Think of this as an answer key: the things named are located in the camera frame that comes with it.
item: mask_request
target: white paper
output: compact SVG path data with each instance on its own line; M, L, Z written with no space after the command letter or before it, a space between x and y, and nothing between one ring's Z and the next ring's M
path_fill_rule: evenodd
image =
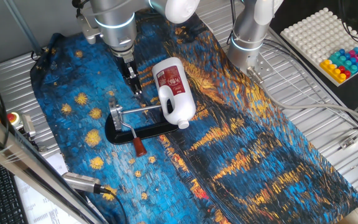
M56 153L50 156L47 161L60 174L67 172L63 156ZM74 224L80 223L65 211L42 196L23 180L15 176L19 195L23 203L24 213L29 223L36 224Z

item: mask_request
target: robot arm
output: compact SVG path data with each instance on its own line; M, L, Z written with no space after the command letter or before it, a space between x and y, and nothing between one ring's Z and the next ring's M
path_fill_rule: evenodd
M142 89L132 54L137 35L135 12L152 7L170 22L182 23L193 15L199 2L200 0L90 0L93 13L87 16L95 17L99 25L95 29L81 14L84 3L73 0L73 5L78 7L77 21L87 41L94 44L99 35L110 46L126 83L135 95L139 95Z
M233 27L229 60L246 71L257 63L259 48L266 36L270 22L283 0L243 0L245 9Z
M136 38L136 11L152 7L170 22L178 24L193 15L199 2L200 0L90 0L93 13L88 16L95 17L99 28L92 30L82 15L77 18L90 44L94 43L92 37L101 34L104 42L113 50L125 52L131 48Z

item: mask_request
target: white plastic bottle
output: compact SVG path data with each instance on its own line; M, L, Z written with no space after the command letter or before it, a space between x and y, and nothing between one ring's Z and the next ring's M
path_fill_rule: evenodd
M187 128L196 113L196 105L180 59L165 59L154 65L152 72L165 119L180 129ZM173 107L172 113L168 113L168 100Z

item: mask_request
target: metal grid surface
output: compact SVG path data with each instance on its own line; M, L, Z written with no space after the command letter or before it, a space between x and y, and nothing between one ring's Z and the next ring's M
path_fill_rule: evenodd
M242 3L236 1L237 15L243 8ZM226 40L232 27L230 2L201 0L196 13L226 49ZM299 65L294 66L296 62L268 46L262 48L262 55L285 77L274 71L264 77L267 88L276 99L293 105L312 104L315 103L314 100L335 103L310 74L296 69L301 68ZM52 154L59 151L59 148L32 91L29 74L34 63L30 54L1 63L0 90L8 112L29 114L37 132L36 143L47 146L47 154ZM283 111L318 151L358 190L358 143L345 150L339 146L341 140L355 132L356 125L346 121L347 115L339 113L346 118L344 119L324 108Z

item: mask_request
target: red button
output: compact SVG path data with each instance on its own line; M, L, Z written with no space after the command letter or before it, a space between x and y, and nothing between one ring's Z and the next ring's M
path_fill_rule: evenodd
M16 116L14 114L8 114L7 119L9 122L14 122L16 120Z

